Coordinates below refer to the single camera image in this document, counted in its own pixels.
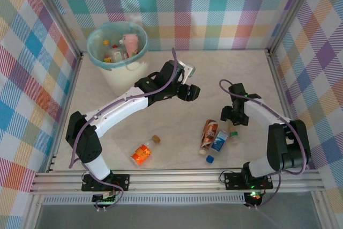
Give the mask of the aluminium side rail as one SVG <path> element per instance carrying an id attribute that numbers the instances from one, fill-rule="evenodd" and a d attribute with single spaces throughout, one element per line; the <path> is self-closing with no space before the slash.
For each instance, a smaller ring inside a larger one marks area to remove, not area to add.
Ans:
<path id="1" fill-rule="evenodd" d="M 40 92 L 35 102 L 38 109 L 32 113 L 33 122 L 40 122 L 40 130 L 33 138 L 34 149 L 27 165 L 32 171 L 44 173 L 53 169 L 54 156 L 64 142 L 64 131 L 81 63 L 81 55 L 74 57 L 71 65 L 65 59 L 61 68 L 57 68 L 56 61 L 50 62 L 42 88 L 48 92 L 48 96 L 44 97 L 43 92 Z"/>
<path id="2" fill-rule="evenodd" d="M 284 114 L 284 116 L 289 117 L 292 120 L 295 120 L 295 117 L 292 114 L 291 107 L 290 107 L 290 104 L 288 102 L 286 93 L 283 89 L 281 78 L 278 74 L 277 66 L 274 62 L 273 56 L 272 56 L 272 54 L 270 54 L 268 49 L 264 49 L 264 53 L 265 53 L 267 63 L 269 65 L 269 68 L 271 71 L 271 75 L 272 75 L 272 78 L 274 81 L 274 85 L 275 85 L 278 97 L 279 97 L 279 101 L 280 101 L 280 104 L 282 107 L 282 113 Z"/>

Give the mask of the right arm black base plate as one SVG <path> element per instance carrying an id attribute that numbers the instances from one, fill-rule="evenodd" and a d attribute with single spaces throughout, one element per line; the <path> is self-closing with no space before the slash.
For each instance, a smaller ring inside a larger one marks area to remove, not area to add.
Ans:
<path id="1" fill-rule="evenodd" d="M 273 189 L 272 179 L 268 176 L 254 178 L 242 173 L 225 173 L 224 182 L 226 190 Z"/>

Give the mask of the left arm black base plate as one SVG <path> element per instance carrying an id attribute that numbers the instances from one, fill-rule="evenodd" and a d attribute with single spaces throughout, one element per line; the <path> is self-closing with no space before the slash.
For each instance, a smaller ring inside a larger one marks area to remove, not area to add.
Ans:
<path id="1" fill-rule="evenodd" d="M 83 176 L 81 191 L 112 191 L 114 187 L 97 182 L 89 174 Z M 128 191 L 130 175 L 129 174 L 109 174 L 103 179 L 103 182 L 120 186 L 124 191 Z"/>

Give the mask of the blue label bottle blue cap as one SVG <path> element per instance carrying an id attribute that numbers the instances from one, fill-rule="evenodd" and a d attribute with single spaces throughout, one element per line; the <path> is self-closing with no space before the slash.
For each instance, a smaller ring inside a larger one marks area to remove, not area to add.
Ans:
<path id="1" fill-rule="evenodd" d="M 228 136 L 229 135 L 226 131 L 220 130 L 218 132 L 216 138 L 214 139 L 207 152 L 206 162 L 208 162 L 209 164 L 212 164 L 214 162 L 216 156 L 220 153 L 222 147 L 224 146 Z"/>

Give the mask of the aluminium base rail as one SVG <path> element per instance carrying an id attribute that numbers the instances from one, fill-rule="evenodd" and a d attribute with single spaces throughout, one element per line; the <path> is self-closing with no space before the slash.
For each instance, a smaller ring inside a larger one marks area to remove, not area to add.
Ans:
<path id="1" fill-rule="evenodd" d="M 132 194 L 186 194 L 186 193 L 224 193 L 225 184 L 220 182 L 221 169 L 138 169 L 119 170 L 118 174 L 129 174 L 129 187 Z M 31 187 L 31 194 L 108 194 L 107 191 L 83 191 L 84 171 L 52 171 L 38 173 Z M 319 171 L 306 170 L 301 175 L 283 173 L 281 193 L 323 191 Z"/>

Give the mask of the orange label bottle gold cap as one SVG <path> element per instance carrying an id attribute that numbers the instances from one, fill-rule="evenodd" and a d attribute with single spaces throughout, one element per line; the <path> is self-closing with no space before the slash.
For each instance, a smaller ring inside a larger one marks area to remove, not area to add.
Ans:
<path id="1" fill-rule="evenodd" d="M 152 151 L 160 145 L 161 139 L 153 135 L 147 142 L 141 144 L 131 155 L 132 161 L 140 166 L 152 154 Z"/>

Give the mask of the clear plastic bottle white cap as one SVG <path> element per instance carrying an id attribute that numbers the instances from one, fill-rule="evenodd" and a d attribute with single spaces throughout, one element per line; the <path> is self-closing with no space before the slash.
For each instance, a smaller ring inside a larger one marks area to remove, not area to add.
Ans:
<path id="1" fill-rule="evenodd" d="M 128 53 L 123 40 L 119 40 L 118 44 L 112 45 L 113 62 L 120 62 L 128 59 Z"/>

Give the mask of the clear bottle green band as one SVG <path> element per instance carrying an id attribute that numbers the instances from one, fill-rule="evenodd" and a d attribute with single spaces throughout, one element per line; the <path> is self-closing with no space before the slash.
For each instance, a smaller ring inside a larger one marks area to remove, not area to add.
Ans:
<path id="1" fill-rule="evenodd" d="M 233 145 L 237 145 L 239 142 L 239 135 L 238 131 L 236 130 L 235 126 L 232 123 L 228 124 L 228 136 L 229 136 L 229 142 Z"/>

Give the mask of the aluminium corner post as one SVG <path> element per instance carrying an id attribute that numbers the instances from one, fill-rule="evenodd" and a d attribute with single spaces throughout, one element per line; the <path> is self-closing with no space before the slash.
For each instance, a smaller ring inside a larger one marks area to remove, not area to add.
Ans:
<path id="1" fill-rule="evenodd" d="M 64 21 L 59 9 L 54 0 L 42 0 L 46 9 L 50 13 L 57 27 L 61 31 L 62 35 L 65 37 L 67 44 L 71 47 L 72 51 L 76 56 L 81 59 L 83 56 L 83 51 L 78 47 L 74 37 L 72 36 L 66 22 Z"/>
<path id="2" fill-rule="evenodd" d="M 287 30 L 298 14 L 305 0 L 288 0 L 285 10 L 282 13 L 280 23 L 274 29 L 273 35 L 266 48 L 268 54 L 272 56 L 281 44 Z"/>

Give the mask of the brown label plastic bottle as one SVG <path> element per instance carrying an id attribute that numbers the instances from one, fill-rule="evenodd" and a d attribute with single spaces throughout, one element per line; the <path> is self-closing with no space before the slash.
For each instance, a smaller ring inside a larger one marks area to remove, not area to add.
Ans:
<path id="1" fill-rule="evenodd" d="M 202 156 L 206 155 L 211 144 L 213 143 L 218 130 L 218 126 L 219 124 L 215 120 L 207 120 L 205 122 L 205 125 L 203 127 L 201 144 L 199 148 L 199 154 L 201 154 Z"/>

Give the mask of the white waste bin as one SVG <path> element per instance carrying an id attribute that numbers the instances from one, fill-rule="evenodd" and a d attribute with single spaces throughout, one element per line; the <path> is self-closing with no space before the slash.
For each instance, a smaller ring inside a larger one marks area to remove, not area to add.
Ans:
<path id="1" fill-rule="evenodd" d="M 138 79 L 145 77 L 148 71 L 148 61 L 143 56 L 140 60 L 135 61 L 125 67 L 105 70 L 98 67 L 100 72 L 108 83 L 109 88 L 116 95 L 126 92 Z"/>

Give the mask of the blue plastic bin liner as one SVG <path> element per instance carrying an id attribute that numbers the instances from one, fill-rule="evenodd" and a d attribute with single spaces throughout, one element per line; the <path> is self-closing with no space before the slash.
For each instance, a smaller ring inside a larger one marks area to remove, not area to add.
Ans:
<path id="1" fill-rule="evenodd" d="M 103 61 L 104 48 L 103 41 L 109 40 L 110 45 L 118 44 L 119 40 L 123 39 L 125 34 L 137 34 L 139 43 L 139 53 L 131 58 L 122 60 L 120 62 L 106 63 Z M 140 60 L 148 50 L 148 35 L 145 30 L 139 25 L 126 21 L 119 21 L 114 23 L 104 23 L 95 29 L 87 39 L 87 50 L 92 63 L 105 70 L 112 70 L 125 67 L 135 61 Z"/>

